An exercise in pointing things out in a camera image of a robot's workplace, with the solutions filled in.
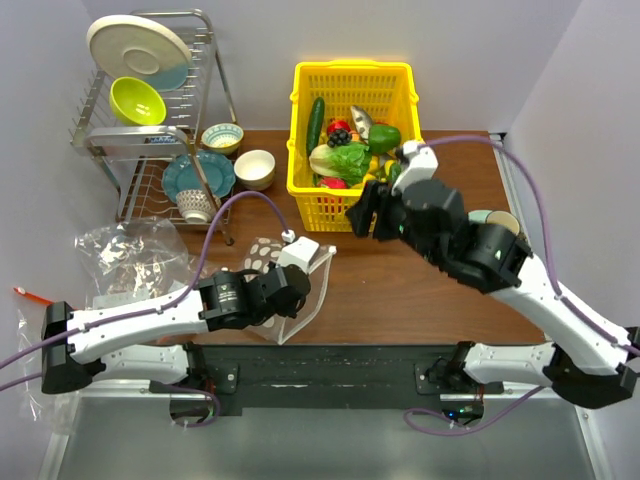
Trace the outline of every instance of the metal dish rack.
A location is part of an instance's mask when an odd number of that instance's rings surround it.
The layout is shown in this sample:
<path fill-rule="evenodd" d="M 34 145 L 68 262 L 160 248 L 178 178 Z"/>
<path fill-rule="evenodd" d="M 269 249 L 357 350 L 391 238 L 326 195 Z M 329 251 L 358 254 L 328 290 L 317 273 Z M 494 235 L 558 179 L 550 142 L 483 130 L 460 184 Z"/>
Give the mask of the metal dish rack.
<path fill-rule="evenodd" d="M 130 127 L 123 126 L 109 107 L 109 91 L 113 79 L 102 70 L 92 72 L 89 88 L 85 90 L 85 100 L 78 108 L 79 118 L 74 122 L 74 130 L 70 131 L 71 144 L 82 154 L 90 155 L 116 188 L 121 205 L 116 215 L 117 221 L 160 216 L 170 219 L 179 228 L 206 229 L 208 225 L 189 224 L 182 218 L 178 207 L 162 190 L 162 174 L 167 162 L 175 160 L 179 155 L 188 155 L 202 184 L 202 190 L 214 211 L 217 211 L 217 202 L 196 155 L 214 63 L 220 73 L 231 121 L 237 123 L 237 119 L 213 34 L 213 25 L 200 9 L 136 10 L 131 15 L 165 20 L 190 17 L 204 25 L 171 27 L 191 51 L 192 66 L 187 80 L 182 87 L 160 94 L 167 106 L 164 125 Z M 126 164 L 129 169 L 135 169 L 126 191 L 123 191 L 114 173 L 114 169 L 118 168 L 117 164 Z M 227 210 L 218 226 L 227 245 L 233 244 L 227 228 L 229 219 L 230 210 Z"/>

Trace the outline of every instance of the white wall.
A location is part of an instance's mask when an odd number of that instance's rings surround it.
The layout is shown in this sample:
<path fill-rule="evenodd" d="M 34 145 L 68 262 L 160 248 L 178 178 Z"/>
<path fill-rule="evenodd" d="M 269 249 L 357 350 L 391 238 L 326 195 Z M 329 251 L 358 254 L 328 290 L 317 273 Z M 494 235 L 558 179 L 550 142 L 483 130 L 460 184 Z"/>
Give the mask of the white wall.
<path fill-rule="evenodd" d="M 214 23 L 245 128 L 289 127 L 289 94 L 299 61 L 364 57 L 414 67 L 424 128 L 490 131 L 511 125 L 580 3 L 83 1 L 94 19 L 135 8 L 202 8 Z M 217 84 L 209 112 L 211 123 L 228 120 Z"/>
<path fill-rule="evenodd" d="M 637 1 L 583 0 L 507 135 L 543 190 L 561 278 L 625 326 L 640 325 L 639 22 Z M 522 185 L 520 194 L 539 232 Z M 640 471 L 639 408 L 640 387 L 592 415 L 619 479 Z"/>
<path fill-rule="evenodd" d="M 69 146 L 67 127 L 86 85 L 80 0 L 5 2 L 0 14 L 0 357 L 17 351 L 17 312 L 35 320 L 43 309 L 18 303 L 21 285 L 81 305 L 85 282 L 74 236 L 114 218 L 115 190 L 88 158 Z M 9 367 L 0 384 L 20 376 Z M 22 389 L 0 394 L 0 478 L 36 478 L 49 432 L 18 416 Z"/>

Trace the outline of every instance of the yellow basket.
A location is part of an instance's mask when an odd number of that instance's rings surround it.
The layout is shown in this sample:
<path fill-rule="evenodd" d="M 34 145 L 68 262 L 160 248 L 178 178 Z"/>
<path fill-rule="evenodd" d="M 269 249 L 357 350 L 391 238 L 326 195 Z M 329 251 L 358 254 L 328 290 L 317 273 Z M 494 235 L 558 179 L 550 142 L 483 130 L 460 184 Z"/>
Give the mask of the yellow basket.
<path fill-rule="evenodd" d="M 351 105 L 364 108 L 374 122 L 397 127 L 402 141 L 419 140 L 418 95 L 406 63 L 371 60 L 303 62 L 296 66 L 291 102 L 291 136 L 287 190 L 295 197 L 310 232 L 349 232 L 345 211 L 362 190 L 329 190 L 313 186 L 306 152 L 307 123 L 316 97 L 325 100 L 324 126 L 332 118 L 351 121 Z"/>

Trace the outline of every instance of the brown wooden tabletop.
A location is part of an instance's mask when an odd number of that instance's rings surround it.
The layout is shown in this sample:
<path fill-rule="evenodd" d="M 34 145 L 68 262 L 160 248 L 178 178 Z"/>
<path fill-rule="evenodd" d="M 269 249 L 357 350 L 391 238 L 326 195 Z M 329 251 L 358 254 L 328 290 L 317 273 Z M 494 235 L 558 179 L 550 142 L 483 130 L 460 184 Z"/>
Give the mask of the brown wooden tabletop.
<path fill-rule="evenodd" d="M 460 132 L 425 131 L 423 138 L 455 133 Z M 320 244 L 338 248 L 320 313 L 288 343 L 543 341 L 542 333 L 518 313 L 490 297 L 458 285 L 399 241 L 381 244 L 371 239 L 358 239 L 349 233 L 306 233 L 296 202 L 286 189 L 288 138 L 288 131 L 249 131 L 245 133 L 241 152 L 264 149 L 273 153 L 277 162 L 276 180 L 264 193 L 276 202 L 298 235 L 308 235 Z M 436 177 L 460 189 L 468 211 L 508 210 L 491 148 L 457 144 L 437 147 L 436 153 L 439 161 Z M 217 265 L 236 269 L 255 237 L 279 239 L 282 228 L 263 201 L 249 198 L 232 207 L 230 230 L 235 244 L 225 246 L 222 236 L 217 234 L 208 258 Z M 200 253 L 204 233 L 185 232 L 183 238 L 191 253 Z M 257 335 L 240 331 L 212 332 L 200 335 L 194 341 L 264 342 Z"/>

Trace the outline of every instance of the lime green bowl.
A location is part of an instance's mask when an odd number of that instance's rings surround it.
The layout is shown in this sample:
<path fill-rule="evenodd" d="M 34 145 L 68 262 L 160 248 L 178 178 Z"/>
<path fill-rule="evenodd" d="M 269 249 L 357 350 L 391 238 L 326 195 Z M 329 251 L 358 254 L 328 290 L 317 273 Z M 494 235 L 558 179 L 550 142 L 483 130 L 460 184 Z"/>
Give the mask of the lime green bowl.
<path fill-rule="evenodd" d="M 120 77 L 111 84 L 109 105 L 125 125 L 159 125 L 167 116 L 160 94 L 148 83 L 133 77 Z"/>

